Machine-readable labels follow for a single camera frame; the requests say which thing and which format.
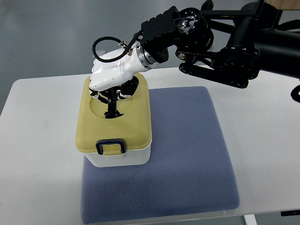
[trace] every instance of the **white robotic hand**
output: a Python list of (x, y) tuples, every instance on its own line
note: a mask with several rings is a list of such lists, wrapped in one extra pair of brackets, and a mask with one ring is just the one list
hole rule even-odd
[[(101, 58), (104, 60), (115, 58), (121, 55), (123, 50), (123, 48), (114, 50), (102, 55)], [(155, 65), (154, 59), (143, 50), (139, 42), (133, 44), (132, 50), (120, 60), (103, 63), (95, 59), (90, 76), (90, 94), (98, 98), (99, 92), (120, 86), (132, 80), (134, 73), (148, 71)], [(120, 93), (119, 96), (128, 98), (131, 95)]]

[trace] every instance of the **storage box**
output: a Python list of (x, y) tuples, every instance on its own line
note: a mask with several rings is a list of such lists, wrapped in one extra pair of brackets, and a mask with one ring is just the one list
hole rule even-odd
[(135, 76), (139, 86), (132, 97), (117, 101), (124, 115), (114, 119), (105, 119), (107, 104), (90, 96), (90, 78), (85, 80), (75, 144), (94, 166), (140, 165), (150, 158), (149, 89), (142, 74)]

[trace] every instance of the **box handle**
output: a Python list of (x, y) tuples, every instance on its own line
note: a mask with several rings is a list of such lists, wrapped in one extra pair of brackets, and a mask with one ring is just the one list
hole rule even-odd
[(99, 155), (103, 155), (103, 147), (102, 145), (106, 144), (119, 144), (121, 147), (121, 153), (126, 152), (126, 146), (125, 146), (125, 141), (121, 138), (118, 139), (106, 139), (106, 140), (99, 140), (96, 143), (96, 149)]

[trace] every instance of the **yellow lid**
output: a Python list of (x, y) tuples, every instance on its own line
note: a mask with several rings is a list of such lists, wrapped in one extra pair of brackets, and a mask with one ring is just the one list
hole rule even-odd
[[(139, 86), (135, 94), (117, 101), (117, 109), (124, 115), (105, 119), (107, 104), (90, 96), (90, 78), (85, 80), (80, 103), (75, 144), (83, 153), (97, 152), (96, 142), (107, 139), (123, 139), (126, 150), (146, 148), (151, 142), (151, 117), (148, 84), (142, 74), (135, 74)], [(119, 145), (105, 147), (116, 154)]]

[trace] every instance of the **gray floor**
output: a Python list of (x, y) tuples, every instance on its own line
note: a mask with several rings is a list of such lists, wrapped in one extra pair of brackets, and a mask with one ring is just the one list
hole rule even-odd
[[(0, 0), (0, 113), (14, 81), (24, 78), (88, 74), (91, 46), (102, 36), (127, 42), (141, 23), (175, 5), (178, 10), (200, 8), (204, 0)], [(214, 9), (240, 9), (251, 0), (214, 0)], [(297, 19), (299, 11), (284, 12), (282, 22)], [(214, 32), (218, 51), (228, 35)], [(111, 51), (116, 44), (105, 43)], [(169, 49), (170, 59), (159, 68), (177, 67), (181, 61)], [(300, 225), (300, 216), (280, 213), (256, 215), (259, 225)], [(172, 223), (177, 225), (242, 225), (242, 217)]]

